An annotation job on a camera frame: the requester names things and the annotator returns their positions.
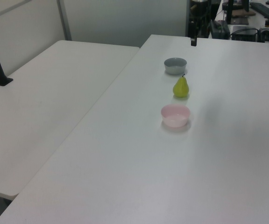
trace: white table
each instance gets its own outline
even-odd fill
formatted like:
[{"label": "white table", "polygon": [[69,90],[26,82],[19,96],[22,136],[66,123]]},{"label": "white table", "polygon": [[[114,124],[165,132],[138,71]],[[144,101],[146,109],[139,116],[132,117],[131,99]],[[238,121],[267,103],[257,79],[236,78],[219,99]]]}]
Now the white table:
[{"label": "white table", "polygon": [[[264,4],[266,7],[269,8],[269,5],[266,5],[265,2],[267,0],[252,0],[252,2],[260,2],[262,4]],[[223,3],[223,0],[221,1],[220,5],[219,5],[219,9],[218,9],[218,13],[220,11],[222,11],[222,3]],[[251,27],[255,27],[257,29],[260,29],[260,28],[264,28],[264,24],[265,24],[265,21],[267,20],[266,18],[264,18],[263,15],[261,15],[259,12],[253,10],[250,6],[249,8],[251,11],[254,11],[256,13],[256,15],[254,16],[249,16],[248,17],[248,22],[249,22],[249,25],[248,26],[251,26]],[[223,13],[224,11],[222,11],[221,13],[219,13],[215,20],[218,21],[218,20],[223,20]],[[246,26],[246,25],[228,25],[229,27],[229,30],[230,30],[230,33],[232,33],[232,30],[233,30],[233,26]]]},{"label": "white table", "polygon": [[[170,57],[188,62],[188,99]],[[169,103],[191,109],[188,126],[162,124]],[[152,35],[4,223],[269,223],[269,46]]]},{"label": "white table", "polygon": [[0,196],[13,200],[138,48],[59,41],[0,87]]}]

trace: monitor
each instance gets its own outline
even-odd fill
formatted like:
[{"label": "monitor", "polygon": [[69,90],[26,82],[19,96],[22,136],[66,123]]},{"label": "monitor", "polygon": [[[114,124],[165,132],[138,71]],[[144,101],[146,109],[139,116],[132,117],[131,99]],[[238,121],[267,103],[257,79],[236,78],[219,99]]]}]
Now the monitor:
[{"label": "monitor", "polygon": [[[233,3],[234,0],[228,1],[228,10],[226,15],[227,24],[248,25],[248,19],[245,17],[232,18]],[[249,0],[241,0],[241,5],[243,6],[244,10],[247,12],[249,11]]]}]

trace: pear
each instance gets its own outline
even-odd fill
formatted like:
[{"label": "pear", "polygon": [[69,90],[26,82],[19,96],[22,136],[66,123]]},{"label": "pear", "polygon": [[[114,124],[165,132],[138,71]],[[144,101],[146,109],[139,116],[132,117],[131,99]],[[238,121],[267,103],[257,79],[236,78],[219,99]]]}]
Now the pear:
[{"label": "pear", "polygon": [[186,82],[184,75],[180,77],[177,83],[174,85],[173,93],[176,97],[186,97],[189,93],[189,86]]}]

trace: cable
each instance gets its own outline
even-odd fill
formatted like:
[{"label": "cable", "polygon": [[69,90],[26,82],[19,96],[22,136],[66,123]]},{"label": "cable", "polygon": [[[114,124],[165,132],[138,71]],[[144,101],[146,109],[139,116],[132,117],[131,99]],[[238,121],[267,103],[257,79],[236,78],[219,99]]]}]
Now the cable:
[{"label": "cable", "polygon": [[[221,12],[223,12],[223,9],[222,9],[222,11],[220,11],[218,14],[220,14]],[[217,16],[218,14],[216,14],[216,16]]]},{"label": "cable", "polygon": [[256,28],[247,28],[247,29],[236,30],[235,32],[233,32],[232,34],[230,34],[230,36],[232,36],[233,34],[240,33],[240,32],[242,32],[242,31],[246,31],[246,30],[257,30],[257,34],[258,34],[258,32],[259,32],[259,30],[256,29]]},{"label": "cable", "polygon": [[261,29],[259,29],[259,31],[261,31],[261,30],[269,30],[269,28],[261,28]]}]

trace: white wall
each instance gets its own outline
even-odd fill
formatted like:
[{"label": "white wall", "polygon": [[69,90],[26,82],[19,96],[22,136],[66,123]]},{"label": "white wall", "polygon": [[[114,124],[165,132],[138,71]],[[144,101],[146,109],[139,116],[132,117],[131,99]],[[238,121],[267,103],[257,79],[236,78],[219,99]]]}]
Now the white wall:
[{"label": "white wall", "polygon": [[58,40],[64,40],[64,32],[57,0],[31,0],[1,15],[0,62],[6,76]]},{"label": "white wall", "polygon": [[151,34],[185,36],[188,0],[62,0],[72,40],[141,47]]}]

